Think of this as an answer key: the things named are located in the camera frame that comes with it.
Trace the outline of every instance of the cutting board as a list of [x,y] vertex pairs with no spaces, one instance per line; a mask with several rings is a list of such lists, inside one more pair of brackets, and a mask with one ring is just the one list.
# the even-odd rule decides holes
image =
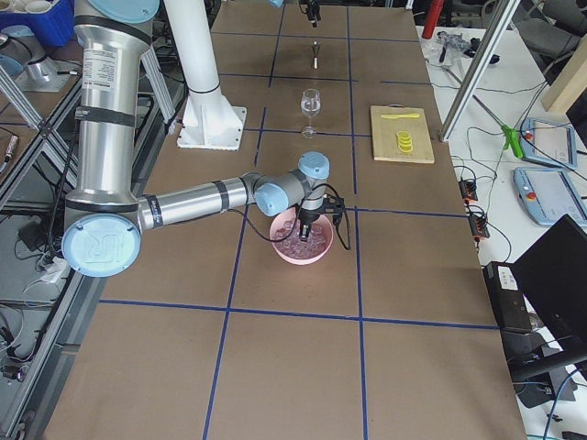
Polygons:
[[[382,115],[412,115],[419,117],[400,117],[384,119]],[[373,134],[373,158],[392,162],[434,163],[434,152],[428,134],[424,110],[410,107],[371,106],[371,131]],[[412,137],[413,149],[402,152],[397,146],[396,133],[407,131]]]

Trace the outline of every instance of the blue container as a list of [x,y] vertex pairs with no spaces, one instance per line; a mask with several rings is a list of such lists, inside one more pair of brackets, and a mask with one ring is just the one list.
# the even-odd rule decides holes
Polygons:
[[64,46],[73,35],[73,0],[54,0],[44,14],[0,12],[0,29],[28,26],[43,46]]

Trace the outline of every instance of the red object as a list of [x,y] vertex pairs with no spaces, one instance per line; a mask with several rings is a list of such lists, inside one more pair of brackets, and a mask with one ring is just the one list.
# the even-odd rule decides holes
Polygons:
[[437,26],[438,18],[442,12],[444,0],[432,0],[428,15],[426,16],[426,23],[424,24],[424,31],[422,32],[423,39],[431,39],[434,34],[434,28]]

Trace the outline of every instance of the yellow knife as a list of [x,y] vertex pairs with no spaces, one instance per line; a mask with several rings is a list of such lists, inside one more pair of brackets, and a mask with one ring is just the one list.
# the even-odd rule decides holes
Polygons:
[[397,115],[382,115],[382,119],[400,119],[404,117],[420,117],[418,113],[404,113],[404,114],[397,114]]

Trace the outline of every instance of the black stand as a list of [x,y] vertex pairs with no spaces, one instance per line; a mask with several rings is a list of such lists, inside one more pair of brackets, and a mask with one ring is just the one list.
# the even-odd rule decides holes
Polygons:
[[[553,400],[567,377],[565,366],[587,359],[587,346],[559,351],[546,346],[538,333],[520,335],[502,331],[502,342],[512,381],[519,382],[515,384],[516,394],[527,408]],[[560,399],[574,402],[574,390],[577,385],[571,380]]]

